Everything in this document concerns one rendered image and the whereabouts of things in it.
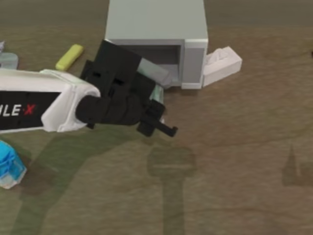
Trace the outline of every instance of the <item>yellow object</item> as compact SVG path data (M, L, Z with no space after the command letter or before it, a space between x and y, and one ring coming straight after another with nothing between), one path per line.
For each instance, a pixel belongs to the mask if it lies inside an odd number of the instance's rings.
M83 53L84 48L81 45L74 44L65 53L64 56L55 65L56 70L66 71L77 60L77 58Z

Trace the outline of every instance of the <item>blue plastic package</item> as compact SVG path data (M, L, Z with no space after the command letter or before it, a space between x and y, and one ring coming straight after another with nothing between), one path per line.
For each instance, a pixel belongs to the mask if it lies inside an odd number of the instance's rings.
M15 149L0 141L0 187L9 189L19 184L26 171Z

